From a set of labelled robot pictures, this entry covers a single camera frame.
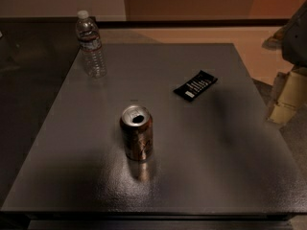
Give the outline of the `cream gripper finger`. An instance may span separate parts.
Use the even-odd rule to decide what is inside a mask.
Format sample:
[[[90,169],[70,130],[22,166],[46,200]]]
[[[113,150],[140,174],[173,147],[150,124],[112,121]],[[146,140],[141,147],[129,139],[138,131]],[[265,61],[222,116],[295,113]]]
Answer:
[[[296,67],[285,73],[278,73],[268,103],[267,119],[279,125],[286,125],[307,103],[307,68]]]

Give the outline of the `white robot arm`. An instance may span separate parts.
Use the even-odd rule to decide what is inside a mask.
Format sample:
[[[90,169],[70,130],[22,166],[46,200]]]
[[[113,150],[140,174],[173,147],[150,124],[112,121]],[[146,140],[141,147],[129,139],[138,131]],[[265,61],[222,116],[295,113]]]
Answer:
[[[294,67],[287,74],[275,77],[267,119],[276,124],[287,124],[307,103],[307,1],[289,22],[270,38],[281,46],[284,60]]]

